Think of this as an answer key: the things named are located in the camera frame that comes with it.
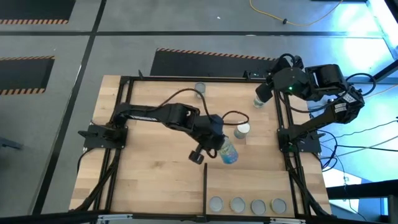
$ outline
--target concrete floor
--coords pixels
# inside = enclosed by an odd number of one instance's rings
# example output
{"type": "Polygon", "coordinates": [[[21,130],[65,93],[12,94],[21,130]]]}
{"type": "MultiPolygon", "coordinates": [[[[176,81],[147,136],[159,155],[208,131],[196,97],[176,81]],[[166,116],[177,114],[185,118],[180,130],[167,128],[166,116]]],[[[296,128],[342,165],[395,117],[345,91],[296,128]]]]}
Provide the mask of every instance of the concrete floor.
{"type": "MultiPolygon", "coordinates": [[[[312,21],[336,4],[307,0],[286,0],[273,2],[273,4],[269,1],[253,0],[253,3],[259,9],[273,12],[280,17],[289,15],[288,19],[293,22],[312,21]]],[[[70,23],[65,26],[1,25],[0,31],[91,30],[99,5],[100,0],[77,0],[70,23]]],[[[379,30],[363,3],[343,3],[318,24],[310,27],[295,27],[283,26],[279,21],[252,11],[248,1],[242,0],[113,0],[108,1],[106,5],[99,30],[330,31],[353,32],[354,36],[358,37],[97,37],[47,195],[44,213],[65,212],[68,209],[75,184],[76,162],[81,154],[84,140],[77,131],[86,129],[90,122],[102,76],[137,75],[139,69],[144,75],[148,75],[157,47],[264,57],[278,57],[282,53],[289,52],[300,55],[305,66],[337,63],[346,76],[356,72],[374,74],[393,61],[384,40],[374,35],[374,33],[379,33],[379,30]]],[[[0,180],[2,182],[0,217],[30,213],[87,40],[86,36],[0,37],[0,57],[52,54],[56,56],[49,85],[44,94],[0,98],[1,108],[7,108],[1,110],[0,136],[25,145],[22,151],[0,149],[0,180]]],[[[380,85],[377,90],[383,88],[386,87],[380,85]]],[[[370,98],[367,103],[371,106],[367,106],[353,123],[343,127],[331,125],[327,127],[327,130],[335,134],[350,133],[394,119],[398,114],[386,113],[396,111],[396,107],[393,108],[391,102],[397,101],[397,92],[398,89],[370,98]],[[380,116],[380,108],[384,113],[382,116],[380,116]]],[[[361,142],[358,138],[346,138],[344,141],[341,139],[339,142],[350,145],[368,145],[386,138],[370,133],[368,137],[372,137],[369,138],[369,142],[361,142]]],[[[395,143],[386,147],[393,149],[396,145],[395,143]]],[[[390,154],[363,151],[343,158],[345,169],[351,174],[371,181],[397,178],[390,171],[391,168],[396,168],[390,154]],[[380,166],[373,160],[376,156],[389,158],[388,163],[384,162],[384,165],[380,166]]],[[[135,223],[147,223],[147,221],[139,220],[135,223]]]]}

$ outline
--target metal lid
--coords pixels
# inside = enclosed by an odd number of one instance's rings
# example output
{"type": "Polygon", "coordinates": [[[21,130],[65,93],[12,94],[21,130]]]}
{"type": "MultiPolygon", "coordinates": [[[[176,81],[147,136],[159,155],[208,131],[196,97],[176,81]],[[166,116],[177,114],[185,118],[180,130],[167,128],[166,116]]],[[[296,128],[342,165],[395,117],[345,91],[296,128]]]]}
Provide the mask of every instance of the metal lid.
{"type": "Polygon", "coordinates": [[[204,93],[206,90],[206,85],[204,83],[196,83],[195,84],[195,89],[198,90],[200,93],[204,93]]]}
{"type": "Polygon", "coordinates": [[[213,212],[220,212],[224,207],[223,199],[217,196],[212,197],[209,201],[209,207],[213,212]]]}
{"type": "Polygon", "coordinates": [[[244,202],[243,198],[236,197],[231,200],[229,206],[231,207],[232,211],[234,211],[235,213],[242,213],[246,208],[246,203],[244,202]]]}
{"type": "Polygon", "coordinates": [[[251,202],[251,211],[255,215],[262,215],[266,212],[266,204],[263,200],[256,199],[251,202]]]}
{"type": "Polygon", "coordinates": [[[240,124],[240,125],[238,125],[237,129],[240,133],[246,134],[250,131],[250,124],[249,123],[240,124]]]}
{"type": "Polygon", "coordinates": [[[275,198],[271,201],[271,209],[277,214],[286,212],[286,208],[286,202],[283,199],[275,198]]]}

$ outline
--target yellow cable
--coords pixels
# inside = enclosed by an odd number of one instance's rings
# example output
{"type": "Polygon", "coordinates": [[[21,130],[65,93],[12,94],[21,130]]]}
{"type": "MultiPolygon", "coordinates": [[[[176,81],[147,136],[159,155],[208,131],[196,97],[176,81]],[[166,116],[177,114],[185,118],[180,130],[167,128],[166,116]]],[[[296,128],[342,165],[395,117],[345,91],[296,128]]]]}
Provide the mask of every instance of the yellow cable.
{"type": "Polygon", "coordinates": [[[373,94],[373,95],[364,97],[364,99],[367,99],[367,98],[372,97],[372,96],[376,96],[376,95],[378,95],[378,94],[380,94],[380,93],[384,93],[385,91],[388,91],[388,90],[390,90],[390,89],[392,89],[392,88],[394,88],[394,87],[397,87],[397,86],[398,86],[398,85],[393,85],[392,87],[390,87],[390,88],[388,88],[388,89],[385,89],[385,90],[380,91],[380,92],[378,92],[378,93],[375,93],[375,94],[373,94]]]}
{"type": "MultiPolygon", "coordinates": [[[[331,10],[330,10],[328,13],[326,13],[324,16],[322,16],[321,18],[319,18],[319,19],[317,19],[317,20],[315,20],[315,21],[313,21],[313,22],[310,22],[309,24],[296,24],[296,23],[294,23],[294,22],[289,22],[289,21],[287,21],[286,23],[288,23],[288,24],[290,24],[290,25],[294,25],[294,26],[310,26],[310,25],[312,25],[312,24],[314,24],[314,23],[316,23],[316,22],[321,21],[323,18],[325,18],[326,16],[328,16],[328,15],[329,15],[331,12],[333,12],[333,11],[337,8],[337,6],[339,6],[343,1],[344,1],[344,0],[341,0],[333,9],[331,9],[331,10]]],[[[258,12],[258,13],[261,13],[261,14],[264,14],[264,15],[267,15],[267,16],[272,17],[272,18],[274,18],[274,19],[277,19],[277,20],[279,20],[279,21],[282,21],[282,22],[284,21],[282,18],[279,18],[279,17],[277,17],[277,16],[275,16],[275,15],[269,14],[268,12],[263,12],[263,11],[260,11],[260,10],[256,9],[256,8],[253,6],[251,0],[249,0],[249,2],[250,2],[251,8],[252,8],[254,11],[256,11],[256,12],[258,12]]]]}

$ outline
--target orange and black striped edge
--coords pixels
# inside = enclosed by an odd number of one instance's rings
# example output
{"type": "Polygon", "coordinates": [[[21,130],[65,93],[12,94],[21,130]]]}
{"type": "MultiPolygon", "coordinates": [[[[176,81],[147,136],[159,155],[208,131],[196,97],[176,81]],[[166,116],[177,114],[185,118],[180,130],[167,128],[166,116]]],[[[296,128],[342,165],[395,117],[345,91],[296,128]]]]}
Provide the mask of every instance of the orange and black striped edge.
{"type": "MultiPolygon", "coordinates": [[[[34,59],[55,59],[55,56],[35,56],[35,57],[2,57],[0,60],[34,60],[34,59]]],[[[26,88],[15,90],[0,90],[0,95],[16,94],[37,94],[44,93],[45,88],[26,88]]]]}
{"type": "Polygon", "coordinates": [[[234,57],[234,58],[247,58],[247,59],[256,59],[256,60],[269,60],[273,61],[276,58],[267,58],[267,57],[258,57],[258,56],[250,56],[250,55],[238,55],[238,54],[224,54],[224,53],[214,53],[214,52],[204,52],[197,50],[176,50],[176,49],[166,49],[166,48],[158,48],[156,51],[165,51],[165,52],[175,52],[175,53],[185,53],[185,54],[199,54],[199,55],[212,55],[212,56],[221,56],[221,57],[234,57]]]}
{"type": "Polygon", "coordinates": [[[2,25],[13,24],[67,24],[69,21],[65,19],[0,19],[2,25]]]}

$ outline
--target wooden tabletop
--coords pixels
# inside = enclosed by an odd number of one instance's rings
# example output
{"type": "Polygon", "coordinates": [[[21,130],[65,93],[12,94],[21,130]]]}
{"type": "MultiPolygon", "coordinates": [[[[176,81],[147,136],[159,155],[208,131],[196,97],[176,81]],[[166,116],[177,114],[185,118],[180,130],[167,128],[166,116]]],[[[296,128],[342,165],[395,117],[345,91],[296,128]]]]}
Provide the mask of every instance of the wooden tabletop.
{"type": "MultiPolygon", "coordinates": [[[[120,76],[106,75],[96,102],[93,121],[105,124],[113,112],[120,76]]],[[[237,162],[223,164],[220,157],[208,163],[207,199],[219,196],[224,201],[220,215],[234,214],[229,201],[242,197],[246,210],[239,215],[254,215],[250,203],[262,199],[267,205],[265,216],[294,217],[292,193],[288,172],[279,151],[276,129],[279,127],[275,101],[269,100],[263,108],[253,107],[256,83],[206,84],[206,103],[210,114],[223,115],[238,110],[250,117],[251,130],[245,139],[236,139],[234,126],[224,126],[225,135],[239,153],[237,162]],[[283,214],[275,214],[269,204],[274,198],[287,203],[283,214]]],[[[135,81],[130,104],[157,106],[182,88],[194,88],[195,82],[135,81]]],[[[177,95],[170,103],[185,103],[203,110],[201,99],[194,92],[177,95]]],[[[291,105],[306,108],[304,101],[291,97],[291,105]]],[[[307,114],[293,114],[295,123],[309,119],[307,114]]],[[[243,121],[244,117],[231,114],[229,122],[243,121]]],[[[197,143],[185,133],[173,131],[160,123],[146,121],[127,122],[129,126],[126,147],[122,150],[116,178],[112,212],[201,214],[203,211],[203,165],[188,160],[197,143]]],[[[307,187],[324,210],[330,212],[328,196],[319,162],[314,156],[300,153],[307,187]]],[[[94,149],[82,160],[70,208],[82,203],[96,185],[100,175],[104,149],[94,149]]],[[[104,207],[107,190],[104,190],[100,208],[104,207]]],[[[298,209],[302,213],[299,190],[296,191],[298,209]]]]}

